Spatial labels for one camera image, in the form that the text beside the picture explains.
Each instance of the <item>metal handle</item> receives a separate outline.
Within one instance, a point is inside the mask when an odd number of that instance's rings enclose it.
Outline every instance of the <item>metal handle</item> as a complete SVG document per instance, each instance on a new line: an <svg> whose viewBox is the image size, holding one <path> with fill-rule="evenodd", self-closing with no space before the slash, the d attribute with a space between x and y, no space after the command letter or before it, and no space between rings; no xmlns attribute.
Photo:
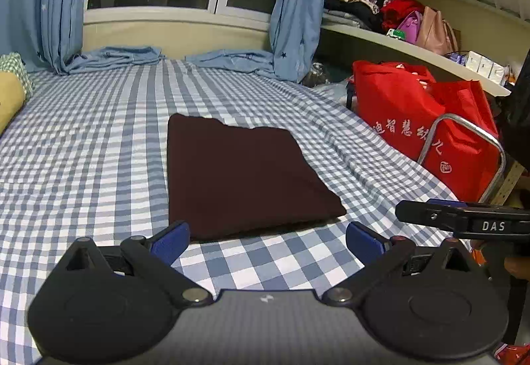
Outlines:
<svg viewBox="0 0 530 365"><path fill-rule="evenodd" d="M438 124L442 122L443 120L453 120L455 123L458 123L459 125L465 127L468 130L471 130L471 132L474 132L478 136L480 136L483 140L487 141L491 145L495 146L497 150L499 150L500 153L500 166L499 169L497 169L497 172L489 185L487 186L486 190L484 190L484 193L480 197L479 203L483 203L486 201L490 193L492 192L494 186L496 185L497 181L499 181L500 176L503 174L504 169L506 167L506 153L504 152L504 149L500 142L491 134L486 132L484 129L479 128L476 124L471 123L470 121L464 119L463 117L460 117L456 114L444 114L442 116L439 116L435 122L433 123L433 126L429 130L429 134L427 135L427 140L425 141L425 145L423 145L423 148L421 149L420 157L418 158L418 163L420 165L423 165L423 162L425 161L425 157L427 157L427 153L429 152L430 146L433 143L434 140L434 134L436 133L436 128L438 127Z"/></svg>

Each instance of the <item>yellow pillow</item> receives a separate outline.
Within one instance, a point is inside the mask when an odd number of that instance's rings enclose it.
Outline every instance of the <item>yellow pillow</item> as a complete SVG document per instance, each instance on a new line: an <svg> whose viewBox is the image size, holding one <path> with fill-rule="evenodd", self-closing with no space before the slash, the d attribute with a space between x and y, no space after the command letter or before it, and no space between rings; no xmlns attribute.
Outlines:
<svg viewBox="0 0 530 365"><path fill-rule="evenodd" d="M11 72L0 72L0 135L25 100L24 87L18 77Z"/></svg>

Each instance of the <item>bed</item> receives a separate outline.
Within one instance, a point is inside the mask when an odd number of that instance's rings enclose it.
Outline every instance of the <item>bed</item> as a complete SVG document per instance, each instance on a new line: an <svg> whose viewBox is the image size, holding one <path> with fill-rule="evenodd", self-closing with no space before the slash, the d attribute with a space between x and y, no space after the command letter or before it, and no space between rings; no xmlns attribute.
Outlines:
<svg viewBox="0 0 530 365"><path fill-rule="evenodd" d="M38 360L26 310L75 238L114 245L168 225L165 148L173 113L288 129L348 211L295 232L193 243L174 268L214 294L322 294L361 268L345 247L351 220L420 245L447 236L397 222L393 208L405 198L454 198L450 190L354 113L301 85L171 60L33 79L34 97L0 138L1 364Z"/></svg>

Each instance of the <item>window sill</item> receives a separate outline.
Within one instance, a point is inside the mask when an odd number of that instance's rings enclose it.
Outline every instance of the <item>window sill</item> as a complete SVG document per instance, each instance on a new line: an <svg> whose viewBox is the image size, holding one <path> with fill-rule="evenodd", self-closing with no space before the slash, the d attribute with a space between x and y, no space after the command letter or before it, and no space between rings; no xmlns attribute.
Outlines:
<svg viewBox="0 0 530 365"><path fill-rule="evenodd" d="M84 24L112 22L181 22L268 31L269 23L248 18L211 14L207 10L169 7L122 7L101 8L85 11Z"/></svg>

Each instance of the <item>red tote bag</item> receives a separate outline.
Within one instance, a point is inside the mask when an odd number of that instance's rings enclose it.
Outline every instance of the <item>red tote bag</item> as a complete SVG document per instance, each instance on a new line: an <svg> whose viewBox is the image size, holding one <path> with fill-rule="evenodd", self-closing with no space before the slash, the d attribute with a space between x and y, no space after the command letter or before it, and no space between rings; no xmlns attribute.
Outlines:
<svg viewBox="0 0 530 365"><path fill-rule="evenodd" d="M359 116L391 146L417 160L433 122L464 117L493 136L497 128L478 81L437 83L427 68L405 63L353 64ZM480 199L498 168L497 149L463 126L439 124L424 167L462 201Z"/></svg>

